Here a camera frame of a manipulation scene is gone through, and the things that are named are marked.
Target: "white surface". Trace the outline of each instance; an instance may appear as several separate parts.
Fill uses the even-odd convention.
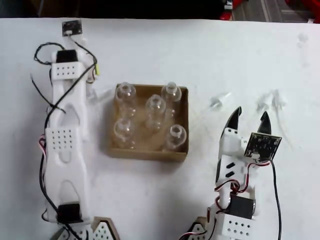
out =
[[[49,67],[33,61],[33,55],[39,44],[63,43],[62,21],[0,19],[3,239],[48,239],[56,230],[40,218],[45,201],[39,186],[37,141],[43,133],[47,104],[29,76],[33,73],[43,94],[51,95]],[[197,216],[205,216],[217,196],[219,138],[228,117],[241,105],[239,133],[249,136],[260,124],[256,100],[272,89],[279,89],[287,99],[280,119],[292,145],[284,140],[274,159],[282,240],[318,238],[318,25],[85,19],[83,31],[87,47],[99,61],[101,87],[123,81],[173,81],[189,88],[190,147],[180,165],[107,157],[101,141],[107,108],[102,104],[89,108],[92,135],[85,162],[91,206],[94,215],[112,218],[121,240],[175,240]],[[49,60],[55,49],[48,47],[39,57]],[[211,111],[210,99],[223,92],[232,92],[230,101],[221,111]],[[269,115],[273,134],[281,135],[275,113],[271,110]],[[263,208],[255,239],[275,240],[278,218],[271,167],[259,169],[259,176]]]

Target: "small clear bottle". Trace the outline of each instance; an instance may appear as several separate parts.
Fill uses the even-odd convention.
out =
[[[135,148],[135,125],[128,118],[120,118],[113,127],[114,142],[121,149]]]
[[[166,102],[159,95],[152,95],[145,104],[146,127],[157,132],[161,129],[166,112]]]
[[[186,142],[186,139],[187,132],[185,128],[179,124],[172,125],[165,137],[162,150],[177,152],[182,144]]]
[[[174,117],[178,114],[181,96],[181,89],[174,82],[169,82],[162,88],[161,97],[165,101],[168,117]]]
[[[118,103],[120,116],[132,118],[137,110],[136,88],[127,82],[123,82],[115,91],[115,99]]]

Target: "floor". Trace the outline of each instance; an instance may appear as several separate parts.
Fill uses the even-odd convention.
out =
[[[235,9],[232,18],[234,21],[305,23],[313,15],[301,0],[292,1],[290,7],[285,0],[250,0]]]
[[[0,18],[36,17],[35,9],[26,2],[26,0],[0,0]],[[305,23],[312,17],[301,0],[294,0],[291,7],[285,0],[249,0],[235,9],[232,15],[234,21],[277,23]]]

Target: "cardboard box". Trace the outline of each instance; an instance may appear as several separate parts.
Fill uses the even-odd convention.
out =
[[[114,125],[119,118],[117,101],[113,100],[113,116],[108,131],[108,155],[113,158],[142,159],[156,161],[183,162],[189,150],[189,104],[188,89],[181,86],[182,97],[179,106],[179,114],[174,118],[166,118],[161,130],[156,133],[150,132],[146,126],[145,106],[147,100],[154,94],[161,95],[160,85],[134,85],[137,97],[137,109],[134,116],[135,124],[135,149],[118,148],[114,142]],[[186,141],[179,148],[179,152],[162,151],[165,136],[173,124],[180,124],[186,130]]]

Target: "robotic arm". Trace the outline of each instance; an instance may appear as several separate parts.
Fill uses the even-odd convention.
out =
[[[219,193],[208,207],[203,232],[183,234],[181,240],[199,236],[204,240],[250,240],[261,208],[257,170],[273,164],[281,137],[271,135],[267,112],[261,117],[257,132],[247,141],[238,133],[238,107],[228,119],[219,142],[218,165],[214,189]]]

